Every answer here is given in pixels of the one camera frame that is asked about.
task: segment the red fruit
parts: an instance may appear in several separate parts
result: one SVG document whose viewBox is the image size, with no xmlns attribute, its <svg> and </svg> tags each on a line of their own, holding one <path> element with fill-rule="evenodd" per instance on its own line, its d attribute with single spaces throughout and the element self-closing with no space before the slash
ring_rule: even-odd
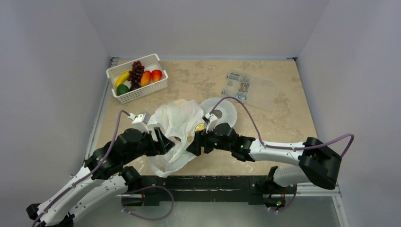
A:
<svg viewBox="0 0 401 227">
<path fill-rule="evenodd" d="M 153 70 L 152 71 L 152 80 L 153 82 L 158 82 L 162 78 L 162 71 Z"/>
</svg>

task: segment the gray wall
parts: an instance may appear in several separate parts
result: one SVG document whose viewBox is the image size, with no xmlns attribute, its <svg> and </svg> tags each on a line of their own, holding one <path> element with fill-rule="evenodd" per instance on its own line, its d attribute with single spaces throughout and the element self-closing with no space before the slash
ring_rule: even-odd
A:
<svg viewBox="0 0 401 227">
<path fill-rule="evenodd" d="M 0 226 L 82 165 L 109 59 L 78 0 L 0 1 Z"/>
<path fill-rule="evenodd" d="M 296 57 L 329 0 L 82 0 L 111 56 Z"/>
<path fill-rule="evenodd" d="M 353 227 L 401 223 L 400 12 L 399 0 L 331 0 L 297 61 L 318 135 L 356 135 L 339 177 Z"/>
</svg>

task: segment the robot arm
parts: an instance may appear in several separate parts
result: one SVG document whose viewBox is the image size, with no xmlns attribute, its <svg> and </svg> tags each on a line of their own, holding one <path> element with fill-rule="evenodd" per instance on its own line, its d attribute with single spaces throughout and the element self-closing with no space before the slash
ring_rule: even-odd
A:
<svg viewBox="0 0 401 227">
<path fill-rule="evenodd" d="M 195 133 L 194 142 L 187 151 L 201 154 L 213 149 L 230 151 L 240 161 L 275 161 L 291 164 L 291 167 L 272 168 L 268 179 L 281 187 L 290 184 L 312 182 L 316 186 L 332 190 L 335 188 L 341 165 L 341 156 L 327 146 L 316 149 L 302 149 L 323 144 L 316 138 L 298 143 L 261 143 L 253 137 L 238 135 L 227 123 L 216 125 L 217 117 L 205 114 L 208 124 L 203 131 Z"/>
<path fill-rule="evenodd" d="M 147 113 L 131 114 L 130 118 L 137 129 L 127 129 L 117 137 L 109 155 L 91 177 L 81 180 L 101 163 L 111 142 L 95 150 L 78 173 L 53 197 L 26 209 L 31 219 L 39 217 L 38 227 L 68 226 L 74 217 L 82 217 L 106 198 L 126 192 L 129 186 L 140 188 L 136 185 L 140 179 L 138 172 L 124 165 L 142 155 L 165 154 L 175 146 L 158 127 L 147 128 Z"/>
<path fill-rule="evenodd" d="M 78 221 L 107 198 L 143 187 L 139 173 L 133 167 L 124 165 L 142 155 L 163 155 L 175 144 L 158 127 L 148 129 L 149 114 L 131 114 L 129 118 L 133 119 L 135 129 L 127 129 L 119 135 L 111 148 L 111 142 L 108 142 L 94 151 L 77 175 L 48 201 L 31 204 L 26 209 L 29 217 L 39 222 L 38 227 L 73 226 L 73 219 Z M 324 189 L 335 188 L 341 156 L 327 146 L 302 149 L 323 144 L 318 139 L 308 138 L 305 142 L 288 144 L 259 141 L 253 137 L 238 135 L 227 123 L 217 125 L 217 117 L 213 114 L 207 113 L 203 119 L 207 127 L 195 132 L 194 141 L 187 151 L 199 156 L 201 149 L 206 154 L 220 149 L 231 152 L 240 161 L 270 160 L 292 165 L 270 169 L 266 181 L 260 184 L 261 187 L 267 186 L 270 194 L 271 189 L 280 191 L 290 184 L 306 182 L 312 182 Z M 102 162 L 109 148 L 110 153 Z M 80 181 L 94 169 L 96 171 L 91 177 Z"/>
</svg>

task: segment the yellow banana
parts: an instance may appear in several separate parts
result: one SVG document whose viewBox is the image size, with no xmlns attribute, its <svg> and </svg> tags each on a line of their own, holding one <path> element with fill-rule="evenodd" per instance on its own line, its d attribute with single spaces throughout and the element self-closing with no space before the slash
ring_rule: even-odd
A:
<svg viewBox="0 0 401 227">
<path fill-rule="evenodd" d="M 120 84 L 124 83 L 129 76 L 130 74 L 128 72 L 123 73 L 115 82 L 115 89 L 117 89 Z"/>
</svg>

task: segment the green fruit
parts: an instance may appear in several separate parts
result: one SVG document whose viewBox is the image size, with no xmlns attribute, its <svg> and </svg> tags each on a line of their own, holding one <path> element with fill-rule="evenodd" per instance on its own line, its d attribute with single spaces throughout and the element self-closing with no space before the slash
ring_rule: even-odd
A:
<svg viewBox="0 0 401 227">
<path fill-rule="evenodd" d="M 117 95 L 118 95 L 118 96 L 123 95 L 123 94 L 125 94 L 125 93 L 128 93 L 129 91 L 130 91 L 130 89 L 129 89 L 126 85 L 124 85 L 124 84 L 120 84 L 120 85 L 117 87 Z"/>
</svg>

